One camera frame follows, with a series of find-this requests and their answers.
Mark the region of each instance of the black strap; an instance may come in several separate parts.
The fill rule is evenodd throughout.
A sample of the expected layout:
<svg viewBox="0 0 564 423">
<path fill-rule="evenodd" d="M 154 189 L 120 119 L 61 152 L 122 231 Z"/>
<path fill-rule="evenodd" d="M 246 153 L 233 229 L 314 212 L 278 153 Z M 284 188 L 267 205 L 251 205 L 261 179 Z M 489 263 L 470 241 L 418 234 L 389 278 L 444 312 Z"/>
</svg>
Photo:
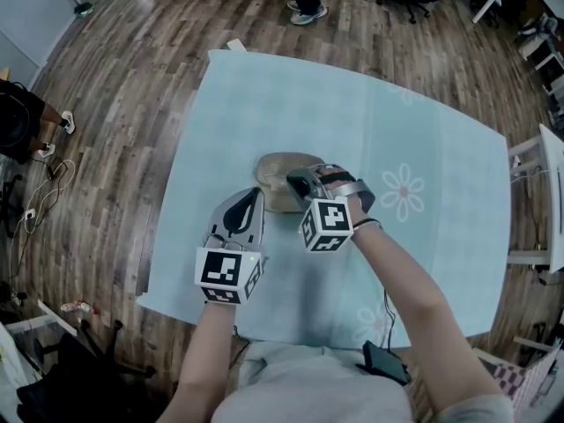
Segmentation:
<svg viewBox="0 0 564 423">
<path fill-rule="evenodd" d="M 341 173 L 322 175 L 321 177 L 319 177 L 319 182 L 321 182 L 322 185 L 328 185 L 330 183 L 338 181 L 356 182 L 356 179 L 346 171 Z"/>
<path fill-rule="evenodd" d="M 353 225 L 352 230 L 355 230 L 355 229 L 359 228 L 360 226 L 364 226 L 365 224 L 368 224 L 369 222 L 375 222 L 378 226 L 382 227 L 382 224 L 380 224 L 380 221 L 378 219 L 366 218 L 366 219 L 363 219 L 362 221 L 357 222 L 355 225 Z"/>
</svg>

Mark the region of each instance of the shirt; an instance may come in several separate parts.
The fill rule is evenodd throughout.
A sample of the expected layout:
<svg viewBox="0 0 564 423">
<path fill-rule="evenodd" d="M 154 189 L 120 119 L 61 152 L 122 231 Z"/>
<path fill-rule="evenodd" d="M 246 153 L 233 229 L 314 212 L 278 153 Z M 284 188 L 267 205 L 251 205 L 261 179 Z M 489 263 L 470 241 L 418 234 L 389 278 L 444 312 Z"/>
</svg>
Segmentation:
<svg viewBox="0 0 564 423">
<path fill-rule="evenodd" d="M 412 423 L 404 389 L 356 368 L 359 352 L 262 342 L 249 349 L 240 387 L 213 415 L 213 423 Z M 513 423 L 511 401 L 475 397 L 451 406 L 437 423 Z"/>
</svg>

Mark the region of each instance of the white wall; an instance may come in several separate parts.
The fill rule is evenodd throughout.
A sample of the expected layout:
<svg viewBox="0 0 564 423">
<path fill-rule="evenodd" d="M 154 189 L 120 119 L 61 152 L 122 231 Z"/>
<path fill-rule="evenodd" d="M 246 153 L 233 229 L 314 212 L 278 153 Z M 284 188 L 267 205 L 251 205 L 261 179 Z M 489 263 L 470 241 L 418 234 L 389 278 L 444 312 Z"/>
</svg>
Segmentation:
<svg viewBox="0 0 564 423">
<path fill-rule="evenodd" d="M 0 33 L 0 69 L 10 67 L 10 81 L 29 86 L 40 68 Z"/>
<path fill-rule="evenodd" d="M 72 0 L 0 0 L 0 32 L 43 67 L 74 20 L 74 6 Z"/>
<path fill-rule="evenodd" d="M 4 372 L 4 365 L 0 362 L 0 415 L 8 423 L 21 423 L 17 414 L 18 404 L 16 390 L 8 381 L 8 376 Z"/>
</svg>

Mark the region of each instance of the white flower print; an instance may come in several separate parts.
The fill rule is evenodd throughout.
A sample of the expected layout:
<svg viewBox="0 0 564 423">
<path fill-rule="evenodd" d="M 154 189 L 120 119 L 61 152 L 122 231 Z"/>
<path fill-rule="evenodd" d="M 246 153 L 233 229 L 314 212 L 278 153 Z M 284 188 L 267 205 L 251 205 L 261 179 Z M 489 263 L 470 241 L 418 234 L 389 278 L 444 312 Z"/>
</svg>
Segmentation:
<svg viewBox="0 0 564 423">
<path fill-rule="evenodd" d="M 397 220 L 405 222 L 409 217 L 409 209 L 416 212 L 423 212 L 425 205 L 417 193 L 425 188 L 423 179 L 417 177 L 413 180 L 412 171 L 409 165 L 402 163 L 399 166 L 398 176 L 393 175 L 389 171 L 382 174 L 382 179 L 391 188 L 391 191 L 384 193 L 380 198 L 380 204 L 383 208 L 397 206 Z"/>
<path fill-rule="evenodd" d="M 397 311 L 393 307 L 392 303 L 388 301 L 390 310 L 396 314 L 396 324 L 397 324 Z M 383 345 L 387 342 L 388 332 L 390 331 L 391 318 L 386 313 L 386 308 L 382 302 L 376 313 L 374 313 L 370 308 L 364 307 L 360 308 L 356 313 L 357 318 L 360 321 L 359 328 L 352 334 L 352 341 L 357 346 L 364 345 L 364 342 L 370 340 L 376 345 Z M 392 330 L 392 336 L 396 333 L 396 325 Z"/>
<path fill-rule="evenodd" d="M 393 83 L 388 83 L 388 90 L 392 93 L 401 93 L 402 102 L 410 107 L 413 105 L 414 101 L 423 101 L 423 96 L 419 93 L 411 91 L 409 89 L 403 88 L 402 86 L 394 85 Z"/>
</svg>

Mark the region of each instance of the wall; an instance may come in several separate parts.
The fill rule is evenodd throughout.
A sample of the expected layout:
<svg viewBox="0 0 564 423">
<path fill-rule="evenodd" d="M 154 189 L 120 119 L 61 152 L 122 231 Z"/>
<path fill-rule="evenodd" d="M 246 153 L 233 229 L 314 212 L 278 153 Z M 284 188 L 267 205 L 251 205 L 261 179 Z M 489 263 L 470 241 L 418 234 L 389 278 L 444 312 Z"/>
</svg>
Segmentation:
<svg viewBox="0 0 564 423">
<path fill-rule="evenodd" d="M 74 6 L 72 0 L 0 0 L 0 32 L 36 66 L 43 67 L 74 20 Z"/>
<path fill-rule="evenodd" d="M 0 33 L 0 69 L 6 66 L 10 67 L 10 81 L 18 81 L 25 86 L 33 83 L 40 70 L 3 33 Z"/>
</svg>

